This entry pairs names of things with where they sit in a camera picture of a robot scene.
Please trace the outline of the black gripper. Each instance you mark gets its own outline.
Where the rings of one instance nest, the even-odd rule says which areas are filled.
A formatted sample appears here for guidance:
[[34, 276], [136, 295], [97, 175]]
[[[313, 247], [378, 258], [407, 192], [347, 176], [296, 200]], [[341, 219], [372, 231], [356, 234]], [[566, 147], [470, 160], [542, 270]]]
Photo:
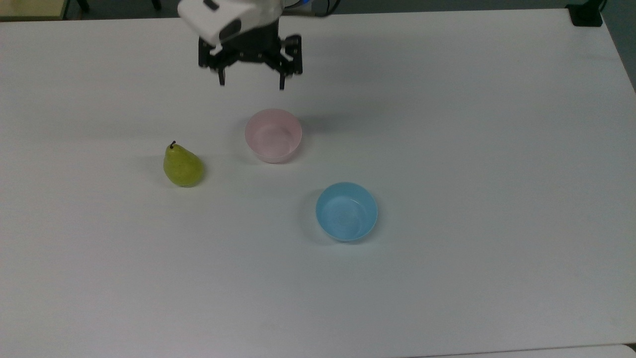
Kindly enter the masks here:
[[241, 61], [264, 60], [265, 64], [279, 73], [279, 90], [283, 91], [286, 79], [304, 72], [302, 36], [293, 34], [279, 38], [279, 21], [253, 28], [236, 35], [216, 47], [203, 38], [198, 38], [198, 66], [208, 68], [218, 75], [220, 86], [225, 86], [225, 70], [235, 63], [235, 55], [243, 54]]

